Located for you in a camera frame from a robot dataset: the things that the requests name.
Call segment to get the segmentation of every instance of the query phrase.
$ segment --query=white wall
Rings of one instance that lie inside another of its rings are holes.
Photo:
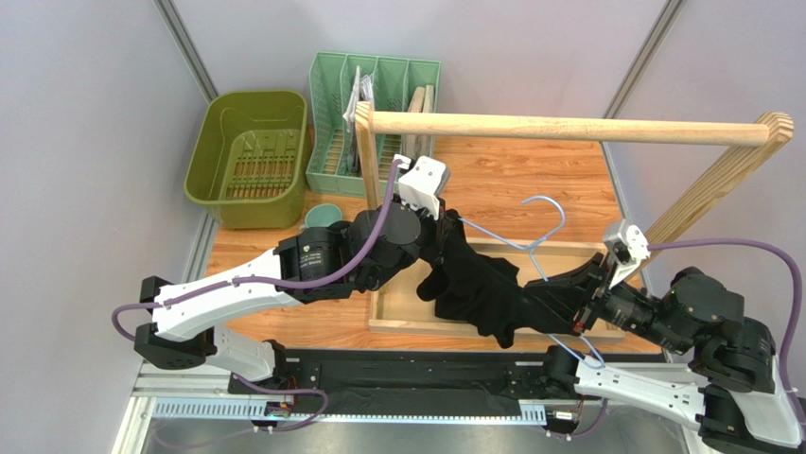
[[[0,9],[0,450],[109,452],[141,361],[110,313],[182,277],[205,102],[149,0]]]
[[[441,61],[440,112],[602,116],[664,1],[175,3],[220,93],[307,96],[330,50]]]
[[[684,238],[767,241],[806,267],[806,3],[688,2],[657,52],[623,118],[752,122],[765,111],[795,120],[795,138],[697,222]],[[610,144],[626,208],[649,227],[723,151],[719,147]],[[669,251],[649,267],[655,292],[695,265],[742,293],[747,315],[778,342],[789,320],[792,283],[769,253],[720,247]],[[806,389],[806,324],[794,342],[791,377]]]

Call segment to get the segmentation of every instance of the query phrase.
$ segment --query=wooden rod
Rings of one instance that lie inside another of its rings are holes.
[[[760,147],[730,147],[722,153],[646,231],[649,244],[675,241],[786,145],[795,132],[792,118],[786,113],[765,113],[756,122],[769,128],[769,140]],[[649,260],[641,265],[645,267],[648,264]]]
[[[456,113],[372,112],[376,134],[472,135],[647,144],[760,147],[769,137],[761,123],[603,120]]]
[[[380,206],[380,180],[377,171],[377,147],[375,134],[370,131],[369,124],[373,112],[369,102],[360,102],[356,106],[356,138],[359,144],[361,159],[361,178],[364,180],[364,193],[367,197],[367,208],[375,210]]]

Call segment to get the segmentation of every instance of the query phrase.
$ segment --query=green basket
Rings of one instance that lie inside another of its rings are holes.
[[[406,112],[414,90],[433,85],[436,111],[440,62],[319,52],[310,67],[316,145],[306,171],[307,182],[314,192],[364,197],[361,176],[347,170],[352,134],[342,118],[350,101],[357,66],[362,75],[373,75],[376,110]],[[376,140],[380,189],[384,191],[389,165],[392,157],[400,153],[402,140],[399,135],[385,134],[378,134]],[[429,146],[429,156],[432,155],[433,141]]]
[[[287,228],[302,215],[307,104],[295,92],[235,92],[207,109],[184,193],[229,229]]]

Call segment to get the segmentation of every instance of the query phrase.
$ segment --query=wooden tabletop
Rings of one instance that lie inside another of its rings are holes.
[[[605,226],[621,216],[597,143],[439,137],[434,158],[451,171],[443,193],[447,207],[504,237],[535,239],[557,224],[559,215],[549,203],[520,204],[533,195],[552,197],[565,208],[566,225],[552,240],[601,241]],[[347,220],[366,209],[363,199],[307,192],[304,213],[326,202],[338,205]],[[465,230],[469,236],[483,236]],[[286,230],[219,229],[207,275],[253,260],[281,239],[298,233],[297,226]],[[413,299],[413,304],[419,302],[416,296]],[[373,333],[367,326],[368,317],[368,295],[354,293],[347,300],[274,309],[227,324],[250,338],[274,339],[287,347],[499,350],[492,338]],[[511,350],[545,351],[549,345],[540,340],[517,340]],[[584,348],[581,342],[572,346]],[[652,343],[630,334],[622,342],[602,345],[601,350],[660,352]]]

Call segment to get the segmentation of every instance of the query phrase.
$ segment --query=wooden tray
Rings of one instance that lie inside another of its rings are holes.
[[[539,279],[540,273],[532,265],[529,256],[492,238],[469,238],[467,242],[479,253],[492,257],[504,257],[520,268],[517,281],[525,285]],[[516,241],[528,244],[528,241]],[[604,253],[601,243],[546,241],[536,252],[537,263],[547,276],[573,270],[587,262],[595,253]],[[370,296],[370,331],[397,334],[428,334],[437,336],[478,336],[476,327],[469,323],[439,319],[434,316],[434,302],[423,302],[415,293],[417,286],[430,273],[423,261],[401,271],[383,287],[383,291]],[[601,320],[586,332],[586,338],[597,343],[615,343],[624,339],[625,333],[610,323]],[[516,331],[516,339],[546,340],[550,338],[531,328]]]

